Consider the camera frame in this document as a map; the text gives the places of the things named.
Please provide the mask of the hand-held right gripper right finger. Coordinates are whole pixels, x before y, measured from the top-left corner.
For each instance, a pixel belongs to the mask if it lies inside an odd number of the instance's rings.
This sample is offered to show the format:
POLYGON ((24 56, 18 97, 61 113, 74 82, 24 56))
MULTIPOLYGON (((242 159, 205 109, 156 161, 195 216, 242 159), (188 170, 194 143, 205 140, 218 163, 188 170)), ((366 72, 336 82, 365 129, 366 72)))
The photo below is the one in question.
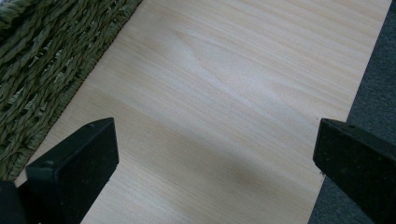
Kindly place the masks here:
POLYGON ((396 146, 363 129, 322 119, 315 165, 375 224, 396 224, 396 146))

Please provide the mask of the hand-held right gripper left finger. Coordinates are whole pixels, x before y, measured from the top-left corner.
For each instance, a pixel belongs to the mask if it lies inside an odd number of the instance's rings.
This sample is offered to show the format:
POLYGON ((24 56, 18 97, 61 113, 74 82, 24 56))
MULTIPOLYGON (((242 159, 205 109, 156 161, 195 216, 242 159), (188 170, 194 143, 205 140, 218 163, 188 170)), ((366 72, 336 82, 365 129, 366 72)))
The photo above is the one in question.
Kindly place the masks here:
POLYGON ((25 168, 28 223, 80 224, 119 162, 113 118, 79 128, 25 168))

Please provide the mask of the green woven basket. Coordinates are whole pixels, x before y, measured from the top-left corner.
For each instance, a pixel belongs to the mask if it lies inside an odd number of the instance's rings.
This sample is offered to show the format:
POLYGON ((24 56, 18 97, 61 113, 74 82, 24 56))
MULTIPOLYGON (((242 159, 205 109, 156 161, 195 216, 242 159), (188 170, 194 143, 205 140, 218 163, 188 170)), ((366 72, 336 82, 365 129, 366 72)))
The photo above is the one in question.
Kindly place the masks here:
POLYGON ((0 180, 15 180, 142 0, 0 0, 0 180))

